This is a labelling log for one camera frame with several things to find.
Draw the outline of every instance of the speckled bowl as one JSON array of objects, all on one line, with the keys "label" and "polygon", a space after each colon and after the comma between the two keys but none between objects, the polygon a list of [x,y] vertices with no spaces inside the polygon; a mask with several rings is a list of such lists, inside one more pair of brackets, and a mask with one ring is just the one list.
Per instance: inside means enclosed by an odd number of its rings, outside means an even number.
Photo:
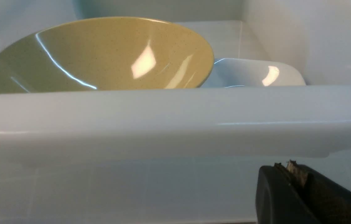
[{"label": "speckled bowl", "polygon": [[75,21],[0,53],[0,93],[195,88],[214,56],[199,34],[138,17]]}]

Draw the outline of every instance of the bowl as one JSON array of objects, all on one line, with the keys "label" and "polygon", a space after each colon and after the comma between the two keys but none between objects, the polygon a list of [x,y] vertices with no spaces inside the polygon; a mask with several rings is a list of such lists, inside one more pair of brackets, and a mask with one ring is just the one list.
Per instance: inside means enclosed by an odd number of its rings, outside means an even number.
[{"label": "bowl", "polygon": [[140,17],[79,20],[0,53],[0,93],[199,87],[210,44],[181,25]]}]

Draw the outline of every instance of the white dish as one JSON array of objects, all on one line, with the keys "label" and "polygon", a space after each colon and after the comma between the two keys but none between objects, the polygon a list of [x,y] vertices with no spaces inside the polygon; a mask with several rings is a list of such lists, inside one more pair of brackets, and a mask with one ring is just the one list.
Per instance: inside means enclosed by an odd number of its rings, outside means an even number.
[{"label": "white dish", "polygon": [[238,86],[305,86],[296,68],[280,62],[238,58],[215,60],[203,88]]}]

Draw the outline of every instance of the bowl rim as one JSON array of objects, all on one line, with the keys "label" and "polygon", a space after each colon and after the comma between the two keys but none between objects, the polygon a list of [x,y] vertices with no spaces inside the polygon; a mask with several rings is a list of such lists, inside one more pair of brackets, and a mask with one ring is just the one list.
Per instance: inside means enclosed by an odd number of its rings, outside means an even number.
[{"label": "bowl rim", "polygon": [[201,35],[199,34],[198,32],[194,31],[194,30],[191,30],[190,28],[188,27],[185,27],[185,26],[182,26],[180,24],[177,24],[177,23],[173,23],[173,22],[170,22],[170,21],[165,21],[165,20],[159,20],[159,19],[153,19],[153,18],[148,18],[148,17],[138,17],[138,16],[103,16],[103,17],[94,17],[94,18],[87,18],[87,19],[81,19],[81,20],[73,20],[73,21],[69,21],[69,22],[66,22],[66,23],[63,23],[63,24],[58,24],[56,26],[52,26],[52,27],[48,27],[48,28],[45,28],[43,30],[40,30],[40,31],[36,31],[36,32],[33,32],[31,34],[28,34],[18,40],[16,40],[15,42],[12,42],[11,44],[9,44],[7,47],[5,47],[4,49],[2,49],[0,51],[0,55],[5,51],[7,50],[9,47],[11,47],[12,45],[22,41],[23,39],[26,39],[28,37],[31,37],[31,36],[35,36],[36,34],[39,34],[39,33],[43,33],[45,31],[50,31],[50,30],[53,30],[53,29],[57,29],[57,28],[60,28],[62,26],[67,26],[67,25],[70,25],[70,24],[76,24],[76,23],[84,23],[84,22],[90,22],[90,21],[94,21],[94,20],[118,20],[118,19],[133,19],[133,20],[147,20],[147,21],[151,21],[151,22],[160,22],[160,23],[164,23],[164,24],[168,24],[168,25],[171,25],[171,26],[177,26],[183,30],[187,30],[187,31],[190,31],[192,33],[194,33],[195,35],[197,35],[198,37],[200,37],[205,43],[206,45],[208,46],[208,48],[210,49],[210,52],[211,52],[211,63],[210,63],[210,67],[208,67],[207,69],[207,75],[206,77],[202,80],[201,83],[199,83],[198,85],[196,85],[195,87],[190,87],[190,88],[199,88],[200,86],[203,85],[203,83],[208,79],[208,77],[210,76],[212,70],[213,70],[213,67],[214,67],[214,51],[213,51],[213,48],[211,47],[210,43]]}]

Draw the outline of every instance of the white wall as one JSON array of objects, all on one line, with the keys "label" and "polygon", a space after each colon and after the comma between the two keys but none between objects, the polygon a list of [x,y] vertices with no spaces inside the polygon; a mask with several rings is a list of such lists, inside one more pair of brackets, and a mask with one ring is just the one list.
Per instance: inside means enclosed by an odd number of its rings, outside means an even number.
[{"label": "white wall", "polygon": [[351,85],[351,0],[246,0],[243,8],[273,61],[310,85]]}]

